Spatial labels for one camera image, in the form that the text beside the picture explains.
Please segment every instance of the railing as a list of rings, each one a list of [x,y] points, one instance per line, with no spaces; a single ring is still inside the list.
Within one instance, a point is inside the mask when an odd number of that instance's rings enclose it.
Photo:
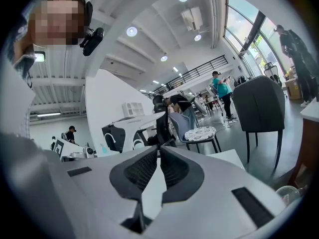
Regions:
[[[178,76],[177,78],[167,82],[166,86],[161,86],[160,88],[154,90],[154,93],[150,94],[150,98],[152,98],[155,95],[162,95],[168,91],[171,91],[175,89],[176,87],[183,85],[186,82],[189,82],[207,72],[214,71],[217,68],[227,65],[228,62],[225,58],[225,55],[222,55],[218,58],[215,58],[211,61],[206,62],[205,64],[202,64],[193,70],[188,71],[187,73],[184,73],[182,76]]]

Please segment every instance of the mesh chair back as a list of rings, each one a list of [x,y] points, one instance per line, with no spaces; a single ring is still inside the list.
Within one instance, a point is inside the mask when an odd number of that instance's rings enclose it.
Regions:
[[[185,133],[190,130],[189,118],[179,113],[171,113],[169,115],[171,122],[173,123],[176,133],[181,142],[186,142],[184,137]]]

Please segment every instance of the gray floor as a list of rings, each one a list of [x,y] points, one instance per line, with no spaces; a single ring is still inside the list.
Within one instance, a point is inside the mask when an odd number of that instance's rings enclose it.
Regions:
[[[217,130],[217,137],[222,151],[235,149],[246,171],[254,177],[277,189],[286,185],[289,176],[297,161],[301,138],[303,121],[300,117],[302,108],[300,103],[286,99],[285,129],[283,132],[283,143],[277,169],[274,170],[276,160],[277,132],[258,133],[258,147],[256,147],[255,134],[250,134],[250,162],[247,163],[246,134],[242,131],[240,121],[231,128],[225,127],[222,121],[221,111],[199,120],[200,126],[213,126]],[[233,104],[231,111],[236,115]],[[185,148],[177,142],[178,148]],[[215,153],[211,142],[199,144],[200,152],[203,154]],[[196,145],[190,149],[197,152]]]

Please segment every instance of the patterned seat cushion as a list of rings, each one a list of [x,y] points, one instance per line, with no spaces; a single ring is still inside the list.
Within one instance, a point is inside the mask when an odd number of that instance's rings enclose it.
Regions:
[[[212,126],[203,126],[189,130],[184,137],[187,141],[202,141],[214,136],[216,129]]]

